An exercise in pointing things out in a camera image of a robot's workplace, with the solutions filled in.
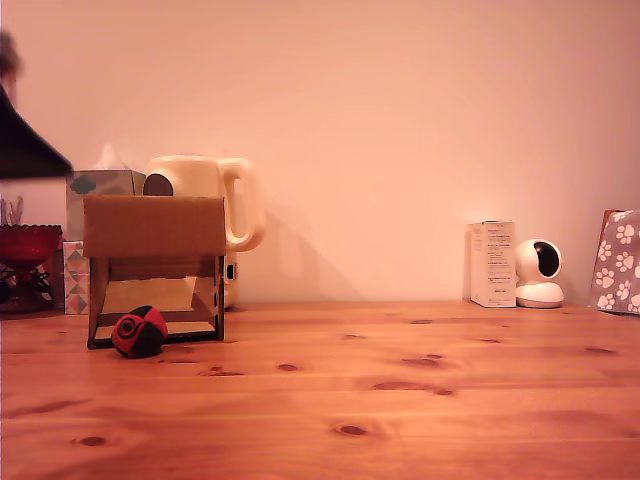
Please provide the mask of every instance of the kettle handle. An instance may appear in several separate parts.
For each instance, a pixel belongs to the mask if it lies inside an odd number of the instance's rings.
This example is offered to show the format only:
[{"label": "kettle handle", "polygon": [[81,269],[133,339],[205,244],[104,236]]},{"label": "kettle handle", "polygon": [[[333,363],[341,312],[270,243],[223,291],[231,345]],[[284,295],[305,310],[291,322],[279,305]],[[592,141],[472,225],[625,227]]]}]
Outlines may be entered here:
[{"label": "kettle handle", "polygon": [[[258,188],[253,165],[244,158],[224,158],[218,160],[218,168],[226,190],[227,249],[231,252],[245,252],[257,247],[264,237],[264,212],[258,201]],[[242,237],[233,233],[230,221],[231,209],[235,203],[234,183],[243,182],[243,206],[246,232]]]}]

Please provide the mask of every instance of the paw print pattern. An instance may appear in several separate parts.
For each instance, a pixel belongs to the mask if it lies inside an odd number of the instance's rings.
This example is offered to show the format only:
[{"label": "paw print pattern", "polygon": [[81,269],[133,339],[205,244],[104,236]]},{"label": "paw print pattern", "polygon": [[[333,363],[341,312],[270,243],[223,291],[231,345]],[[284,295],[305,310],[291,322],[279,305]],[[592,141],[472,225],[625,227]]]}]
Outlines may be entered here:
[{"label": "paw print pattern", "polygon": [[620,272],[624,273],[633,268],[633,255],[629,255],[627,252],[622,252],[621,255],[616,257],[616,259],[618,260],[616,262],[616,267],[618,267]]},{"label": "paw print pattern", "polygon": [[598,308],[604,308],[605,310],[613,310],[613,306],[616,304],[616,299],[613,298],[613,293],[608,295],[602,295],[598,300]]},{"label": "paw print pattern", "polygon": [[616,292],[616,297],[620,297],[620,300],[626,300],[629,297],[629,287],[631,286],[631,282],[627,280],[624,283],[621,283],[618,286],[618,291]]},{"label": "paw print pattern", "polygon": [[631,225],[627,225],[623,227],[620,225],[618,227],[618,233],[616,233],[616,238],[620,240],[620,243],[623,245],[628,245],[631,243],[631,237],[636,233]]},{"label": "paw print pattern", "polygon": [[603,262],[607,259],[607,257],[611,256],[611,245],[607,243],[606,240],[603,240],[600,244],[600,248],[598,249],[598,257]]},{"label": "paw print pattern", "polygon": [[631,297],[631,302],[627,307],[630,312],[640,313],[640,295],[636,295],[635,297]]},{"label": "paw print pattern", "polygon": [[618,212],[618,213],[614,213],[613,214],[613,221],[614,222],[619,222],[620,220],[624,219],[627,215],[629,215],[630,213],[633,213],[633,210],[629,210],[628,212]]},{"label": "paw print pattern", "polygon": [[615,273],[613,270],[603,268],[601,271],[596,272],[596,284],[602,285],[602,288],[609,288],[613,285],[613,277]]}]

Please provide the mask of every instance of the tissue box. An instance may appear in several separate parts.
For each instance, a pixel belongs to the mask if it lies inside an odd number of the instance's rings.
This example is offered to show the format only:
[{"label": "tissue box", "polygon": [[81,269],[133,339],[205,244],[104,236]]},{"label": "tissue box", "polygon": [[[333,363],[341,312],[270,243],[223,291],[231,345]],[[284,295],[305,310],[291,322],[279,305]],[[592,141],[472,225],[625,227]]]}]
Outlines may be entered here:
[{"label": "tissue box", "polygon": [[133,170],[79,170],[67,179],[67,240],[84,239],[84,207],[88,194],[142,195],[146,175]]},{"label": "tissue box", "polygon": [[471,300],[483,307],[516,306],[514,222],[471,225]]},{"label": "tissue box", "polygon": [[58,249],[39,267],[41,271],[49,273],[46,282],[53,290],[53,308],[56,310],[64,310],[64,253],[62,247],[63,241],[60,240]]},{"label": "tissue box", "polygon": [[64,242],[64,313],[89,314],[89,259],[83,255],[84,242]]}]

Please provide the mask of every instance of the gray paw print bag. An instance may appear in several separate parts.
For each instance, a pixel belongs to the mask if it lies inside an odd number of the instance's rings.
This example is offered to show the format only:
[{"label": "gray paw print bag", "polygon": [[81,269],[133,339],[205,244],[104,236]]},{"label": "gray paw print bag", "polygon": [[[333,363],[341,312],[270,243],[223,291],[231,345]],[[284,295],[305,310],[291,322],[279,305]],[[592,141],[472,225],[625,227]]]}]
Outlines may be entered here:
[{"label": "gray paw print bag", "polygon": [[591,280],[590,306],[640,315],[640,210],[609,216]]}]

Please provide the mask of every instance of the cardboard flap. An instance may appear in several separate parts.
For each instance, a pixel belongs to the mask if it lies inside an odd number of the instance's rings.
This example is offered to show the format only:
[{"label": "cardboard flap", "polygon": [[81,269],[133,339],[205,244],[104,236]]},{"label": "cardboard flap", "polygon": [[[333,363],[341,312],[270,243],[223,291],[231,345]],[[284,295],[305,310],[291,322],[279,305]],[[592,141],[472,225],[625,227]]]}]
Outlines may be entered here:
[{"label": "cardboard flap", "polygon": [[222,198],[86,195],[85,257],[225,255]]},{"label": "cardboard flap", "polygon": [[133,182],[133,194],[142,195],[142,188],[144,187],[144,181],[147,178],[146,174],[140,172],[131,171],[131,181]]}]

